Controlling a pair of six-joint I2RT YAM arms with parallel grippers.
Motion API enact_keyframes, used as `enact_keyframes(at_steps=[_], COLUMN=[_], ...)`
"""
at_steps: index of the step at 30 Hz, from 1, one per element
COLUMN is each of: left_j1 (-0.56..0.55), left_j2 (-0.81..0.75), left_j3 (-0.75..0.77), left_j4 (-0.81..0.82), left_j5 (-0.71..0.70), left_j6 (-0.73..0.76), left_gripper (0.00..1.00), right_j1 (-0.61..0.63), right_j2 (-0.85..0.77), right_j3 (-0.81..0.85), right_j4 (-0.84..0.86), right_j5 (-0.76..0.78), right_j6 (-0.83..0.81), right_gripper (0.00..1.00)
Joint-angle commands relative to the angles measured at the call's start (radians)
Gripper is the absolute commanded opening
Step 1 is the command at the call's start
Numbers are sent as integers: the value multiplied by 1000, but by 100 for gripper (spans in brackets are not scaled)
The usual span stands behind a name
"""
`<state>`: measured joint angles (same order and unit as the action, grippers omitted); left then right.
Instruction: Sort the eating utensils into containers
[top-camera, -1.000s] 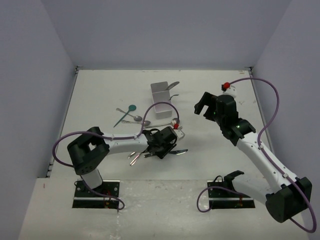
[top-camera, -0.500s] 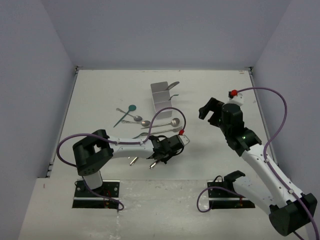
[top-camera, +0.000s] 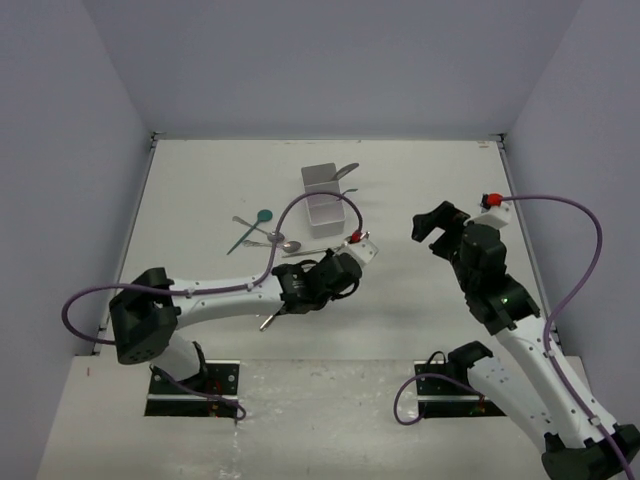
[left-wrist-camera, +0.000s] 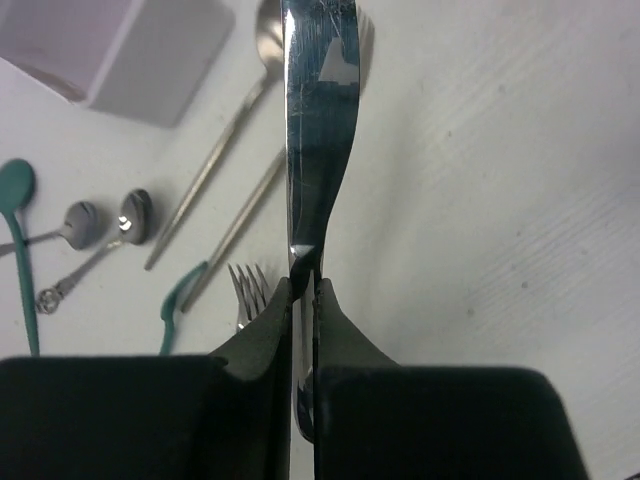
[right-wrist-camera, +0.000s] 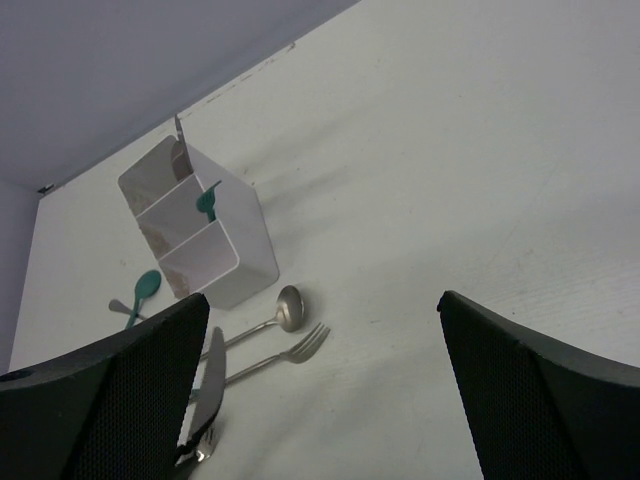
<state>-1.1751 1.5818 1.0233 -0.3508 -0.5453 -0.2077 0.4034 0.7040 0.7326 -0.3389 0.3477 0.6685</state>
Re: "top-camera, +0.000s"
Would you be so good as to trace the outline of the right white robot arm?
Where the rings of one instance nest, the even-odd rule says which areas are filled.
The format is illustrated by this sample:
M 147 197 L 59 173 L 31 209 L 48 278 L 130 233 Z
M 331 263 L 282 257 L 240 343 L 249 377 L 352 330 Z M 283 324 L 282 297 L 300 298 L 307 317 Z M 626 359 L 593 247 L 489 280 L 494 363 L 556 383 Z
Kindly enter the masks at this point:
M 471 315 L 517 362 L 523 378 L 475 341 L 450 351 L 443 367 L 427 367 L 415 380 L 437 379 L 456 392 L 489 399 L 538 448 L 551 479 L 631 476 L 639 430 L 619 423 L 596 400 L 552 338 L 533 297 L 508 273 L 499 230 L 510 216 L 496 195 L 484 200 L 476 217 L 444 201 L 413 217 L 411 237 L 422 242 L 441 230 L 431 252 L 451 265 Z

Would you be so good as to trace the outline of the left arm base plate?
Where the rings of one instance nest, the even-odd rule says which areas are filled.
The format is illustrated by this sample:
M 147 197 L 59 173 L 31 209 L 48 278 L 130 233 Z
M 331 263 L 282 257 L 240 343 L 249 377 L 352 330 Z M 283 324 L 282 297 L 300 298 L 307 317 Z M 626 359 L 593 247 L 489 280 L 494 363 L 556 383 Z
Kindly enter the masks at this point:
M 183 382 L 152 367 L 144 415 L 241 421 L 247 412 L 238 400 L 239 379 L 237 360 L 207 360 L 204 373 Z

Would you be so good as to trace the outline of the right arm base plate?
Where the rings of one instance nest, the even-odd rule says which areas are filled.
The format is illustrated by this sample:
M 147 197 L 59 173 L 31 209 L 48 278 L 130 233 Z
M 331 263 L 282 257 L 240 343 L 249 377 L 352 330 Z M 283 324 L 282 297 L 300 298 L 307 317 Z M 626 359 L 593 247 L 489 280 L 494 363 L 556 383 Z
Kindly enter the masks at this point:
M 417 413 L 402 418 L 399 404 L 405 391 L 414 386 Z M 441 350 L 426 360 L 414 363 L 414 375 L 395 394 L 393 417 L 402 426 L 412 426 L 422 420 L 444 418 L 505 417 L 506 414 L 486 396 L 478 394 Z

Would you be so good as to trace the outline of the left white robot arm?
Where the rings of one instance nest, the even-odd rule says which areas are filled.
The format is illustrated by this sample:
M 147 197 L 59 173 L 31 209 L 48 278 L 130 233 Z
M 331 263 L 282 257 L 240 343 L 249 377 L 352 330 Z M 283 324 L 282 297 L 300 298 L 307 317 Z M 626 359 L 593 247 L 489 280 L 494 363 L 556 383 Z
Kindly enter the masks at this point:
M 261 283 L 248 279 L 232 291 L 220 282 L 170 279 L 163 268 L 145 271 L 109 303 L 118 362 L 147 363 L 187 393 L 208 379 L 201 346 L 179 330 L 211 320 L 256 315 L 304 315 L 345 298 L 358 288 L 363 265 L 342 249 L 318 262 L 274 267 Z

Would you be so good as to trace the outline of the matte round steel spoon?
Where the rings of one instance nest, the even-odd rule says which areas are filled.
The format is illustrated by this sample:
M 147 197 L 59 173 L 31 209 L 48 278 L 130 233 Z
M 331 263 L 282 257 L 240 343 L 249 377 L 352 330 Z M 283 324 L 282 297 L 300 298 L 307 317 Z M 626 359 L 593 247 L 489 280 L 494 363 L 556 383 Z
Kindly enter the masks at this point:
M 285 258 L 298 258 L 298 257 L 307 257 L 307 256 L 312 256 L 312 255 L 324 254 L 324 253 L 327 253 L 328 251 L 335 252 L 335 251 L 339 250 L 342 246 L 343 246 L 343 244 L 339 244 L 339 245 L 335 245 L 335 246 L 315 248 L 315 249 L 310 249 L 310 250 L 299 250 L 299 251 L 296 251 L 296 252 L 293 252 L 293 253 L 283 254 L 283 255 L 281 255 L 281 258 L 282 259 L 285 259 Z

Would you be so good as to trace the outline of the shiny steel fork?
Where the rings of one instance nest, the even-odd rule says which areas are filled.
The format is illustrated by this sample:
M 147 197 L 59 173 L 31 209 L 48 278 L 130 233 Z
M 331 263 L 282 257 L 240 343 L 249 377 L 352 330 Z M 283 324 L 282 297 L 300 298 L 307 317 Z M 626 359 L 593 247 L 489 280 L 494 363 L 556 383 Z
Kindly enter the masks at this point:
M 279 316 L 279 313 L 276 312 L 270 316 L 268 316 L 263 322 L 262 324 L 259 326 L 259 331 L 260 332 L 265 332 L 275 321 L 275 319 Z

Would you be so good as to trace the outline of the matte steel knife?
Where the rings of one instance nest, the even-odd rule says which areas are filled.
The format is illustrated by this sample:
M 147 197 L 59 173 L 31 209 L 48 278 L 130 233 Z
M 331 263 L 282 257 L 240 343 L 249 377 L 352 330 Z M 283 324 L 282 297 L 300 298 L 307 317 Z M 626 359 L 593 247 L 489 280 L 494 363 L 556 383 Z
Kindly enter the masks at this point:
M 340 168 L 340 169 L 338 169 L 336 171 L 336 173 L 333 175 L 331 180 L 332 181 L 339 181 L 342 178 L 344 178 L 346 175 L 348 175 L 349 173 L 351 173 L 352 171 L 357 169 L 358 167 L 359 167 L 359 163 L 358 162 L 354 162 L 354 163 L 350 163 L 348 165 L 345 165 L 345 166 L 343 166 L 342 168 Z

